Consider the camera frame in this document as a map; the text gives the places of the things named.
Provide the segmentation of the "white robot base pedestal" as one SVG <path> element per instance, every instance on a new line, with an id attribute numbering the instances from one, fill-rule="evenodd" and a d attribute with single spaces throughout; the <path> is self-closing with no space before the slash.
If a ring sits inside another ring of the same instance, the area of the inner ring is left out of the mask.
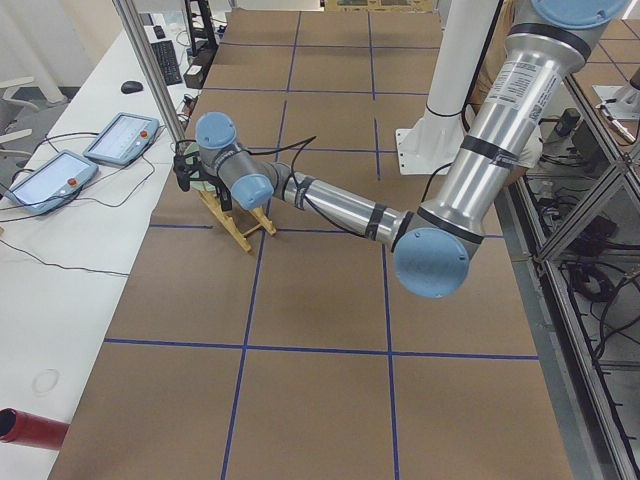
<path id="1" fill-rule="evenodd" d="M 412 128 L 396 131 L 401 174 L 432 174 L 455 159 L 465 135 L 466 102 L 501 9 L 499 0 L 434 3 L 443 38 L 424 114 Z"/>

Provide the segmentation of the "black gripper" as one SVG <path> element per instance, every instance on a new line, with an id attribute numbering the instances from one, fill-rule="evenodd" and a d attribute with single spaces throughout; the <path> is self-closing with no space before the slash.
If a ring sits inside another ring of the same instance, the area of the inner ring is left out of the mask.
<path id="1" fill-rule="evenodd" d="M 184 155 L 176 154 L 173 159 L 173 172 L 179 188 L 183 192 L 188 192 L 191 187 L 192 167 L 187 163 Z"/>

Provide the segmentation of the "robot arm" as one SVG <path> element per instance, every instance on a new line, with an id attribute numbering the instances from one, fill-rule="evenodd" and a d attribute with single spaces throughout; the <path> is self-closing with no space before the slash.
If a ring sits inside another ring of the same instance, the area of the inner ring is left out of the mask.
<path id="1" fill-rule="evenodd" d="M 244 209 L 279 198 L 313 210 L 337 227 L 381 242 L 412 293 L 441 298 L 465 281 L 482 243 L 483 219 L 561 81 L 584 67 L 621 1 L 523 1 L 506 38 L 506 60 L 437 195 L 398 212 L 292 165 L 267 163 L 238 140 L 231 118 L 209 112 L 197 122 L 194 152 L 177 153 L 181 189 L 195 182 L 228 188 Z"/>

